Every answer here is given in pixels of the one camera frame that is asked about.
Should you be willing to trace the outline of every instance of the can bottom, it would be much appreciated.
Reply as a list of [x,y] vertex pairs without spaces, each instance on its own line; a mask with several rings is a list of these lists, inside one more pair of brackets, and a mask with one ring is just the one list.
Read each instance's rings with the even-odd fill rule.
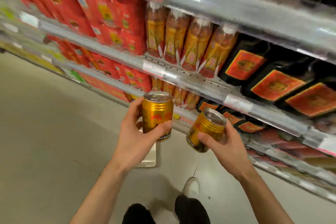
[[188,135],[185,137],[186,138],[186,140],[187,140],[187,143],[195,150],[195,151],[197,151],[197,152],[199,152],[199,153],[205,153],[205,152],[207,152],[208,151],[208,148],[200,148],[200,147],[197,147],[197,146],[195,146],[192,142],[191,142],[191,140],[190,140],[190,138],[188,137]]
[[166,134],[166,135],[160,137],[160,138],[157,140],[157,142],[163,142],[163,141],[166,140],[168,137],[170,137],[170,135],[171,135],[171,132],[170,132],[169,134]]

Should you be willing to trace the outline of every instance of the leg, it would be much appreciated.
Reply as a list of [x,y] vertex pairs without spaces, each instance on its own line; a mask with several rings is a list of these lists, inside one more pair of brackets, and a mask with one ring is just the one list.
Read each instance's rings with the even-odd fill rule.
[[155,224],[149,210],[141,204],[133,204],[124,215],[122,224]]
[[179,195],[175,201],[175,214],[180,224],[210,224],[208,214],[195,198],[199,193],[199,183],[195,177],[190,178],[184,186],[184,194]]

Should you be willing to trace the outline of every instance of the pants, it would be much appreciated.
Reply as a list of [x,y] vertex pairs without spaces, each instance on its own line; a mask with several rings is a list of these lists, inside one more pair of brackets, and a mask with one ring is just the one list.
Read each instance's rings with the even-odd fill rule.
[[[200,201],[179,195],[175,200],[175,214],[180,224],[210,224],[207,212]],[[155,224],[154,219],[143,205],[131,205],[124,215],[122,224]]]

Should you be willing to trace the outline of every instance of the person's right hand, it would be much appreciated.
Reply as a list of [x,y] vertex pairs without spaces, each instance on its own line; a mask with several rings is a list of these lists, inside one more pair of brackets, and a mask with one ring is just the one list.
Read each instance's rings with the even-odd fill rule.
[[226,124],[225,136],[227,142],[223,145],[206,133],[197,133],[198,139],[213,151],[220,164],[238,181],[241,181],[254,171],[253,164],[247,158],[247,152],[240,135],[229,121]]

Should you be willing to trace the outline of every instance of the white shoe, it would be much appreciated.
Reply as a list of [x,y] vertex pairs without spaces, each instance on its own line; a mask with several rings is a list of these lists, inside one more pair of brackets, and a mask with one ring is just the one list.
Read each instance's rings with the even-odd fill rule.
[[197,198],[200,193],[200,183],[196,177],[190,177],[183,188],[183,194],[189,198]]

